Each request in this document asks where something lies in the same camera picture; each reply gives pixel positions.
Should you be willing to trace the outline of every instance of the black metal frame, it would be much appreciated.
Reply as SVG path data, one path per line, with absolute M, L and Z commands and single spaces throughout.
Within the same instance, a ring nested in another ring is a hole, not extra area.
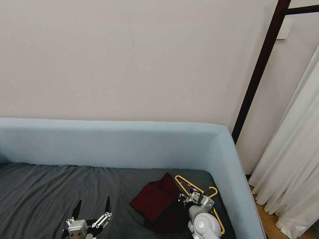
M 246 91 L 244 101 L 241 105 L 241 108 L 237 117 L 237 121 L 235 123 L 234 129 L 232 132 L 232 137 L 235 143 L 237 143 L 240 131 L 244 125 L 249 108 L 256 94 L 258 85 L 265 71 L 267 62 L 274 48 L 279 30 L 281 28 L 281 25 L 283 24 L 285 16 L 293 15 L 293 14 L 319 12 L 319 5 L 288 8 L 290 1 L 291 0 L 278 0 L 273 18 L 270 22 L 270 25 L 264 40 L 264 44 L 261 48 L 255 69 L 253 71 L 251 80 L 248 85 L 248 89 Z

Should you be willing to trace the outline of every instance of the wrinkled fabric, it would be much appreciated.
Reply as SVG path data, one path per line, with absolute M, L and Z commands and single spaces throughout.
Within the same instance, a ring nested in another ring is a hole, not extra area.
M 130 205 L 144 217 L 144 226 L 157 233 L 187 229 L 188 213 L 178 202 L 179 189 L 169 173 L 143 187 Z
M 189 231 L 163 235 L 146 229 L 144 218 L 129 205 L 144 185 L 166 172 L 203 189 L 215 186 L 210 174 L 199 170 L 0 165 L 1 238 L 60 239 L 64 222 L 80 199 L 79 219 L 88 220 L 102 215 L 110 196 L 113 219 L 98 239 L 192 239 Z M 226 227 L 223 238 L 235 238 L 220 196 L 214 200 Z

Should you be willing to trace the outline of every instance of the white wall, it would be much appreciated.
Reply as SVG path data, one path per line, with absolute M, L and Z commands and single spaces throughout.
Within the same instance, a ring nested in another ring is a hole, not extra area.
M 197 121 L 232 129 L 275 5 L 2 0 L 0 117 Z M 318 43 L 319 15 L 300 18 L 289 39 L 276 44 L 239 139 L 246 172 Z M 260 104 L 271 107 L 261 111 Z

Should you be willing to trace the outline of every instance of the white curtain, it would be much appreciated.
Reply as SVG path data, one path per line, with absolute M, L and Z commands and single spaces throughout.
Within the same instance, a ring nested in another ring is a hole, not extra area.
M 319 47 L 249 184 L 289 238 L 319 219 Z

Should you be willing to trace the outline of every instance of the red towel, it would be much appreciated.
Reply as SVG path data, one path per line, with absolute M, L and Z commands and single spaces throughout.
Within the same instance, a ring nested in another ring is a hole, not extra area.
M 158 233 L 180 232 L 185 230 L 188 216 L 178 197 L 179 190 L 166 173 L 162 179 L 145 185 L 130 205 L 145 218 L 146 228 Z

